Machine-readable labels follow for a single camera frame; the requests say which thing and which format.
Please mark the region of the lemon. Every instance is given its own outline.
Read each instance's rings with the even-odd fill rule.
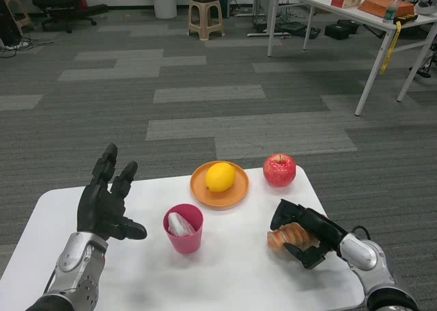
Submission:
[[[206,187],[215,193],[228,190],[235,182],[235,168],[228,163],[214,164],[206,173]]]

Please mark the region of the yellow tag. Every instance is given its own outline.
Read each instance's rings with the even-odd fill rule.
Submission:
[[[397,44],[397,39],[399,37],[399,34],[401,33],[401,29],[402,29],[402,25],[401,22],[396,22],[396,26],[397,26],[397,30],[396,30],[396,34],[395,37],[393,38],[393,41],[390,45],[390,49],[387,53],[387,57],[384,60],[384,64],[381,67],[381,71],[380,74],[384,74],[385,70],[387,69],[387,66],[389,65],[390,59],[391,59],[391,55],[393,54],[393,49],[395,48],[396,44]]]

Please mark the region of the red apple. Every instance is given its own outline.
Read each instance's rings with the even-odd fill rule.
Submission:
[[[275,154],[264,162],[264,177],[273,187],[286,187],[296,177],[296,163],[286,154]]]

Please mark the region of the pink cup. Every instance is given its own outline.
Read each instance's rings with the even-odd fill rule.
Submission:
[[[188,237],[173,236],[169,232],[169,213],[172,212],[179,213],[193,226],[196,232]],[[180,204],[170,208],[164,216],[163,224],[167,236],[179,253],[190,254],[196,252],[199,249],[200,240],[202,238],[203,214],[196,206],[191,204]]]

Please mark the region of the orange plate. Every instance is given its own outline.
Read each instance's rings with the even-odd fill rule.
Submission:
[[[221,193],[213,193],[209,191],[206,189],[205,184],[206,172],[208,172],[209,168],[216,163],[231,164],[236,170],[234,185],[228,190],[222,191]],[[237,204],[243,199],[243,197],[247,194],[247,191],[249,191],[249,177],[241,167],[234,163],[226,161],[213,161],[203,164],[194,171],[193,175],[191,176],[190,186],[194,196],[196,196],[196,198],[202,204],[216,208],[223,208]]]

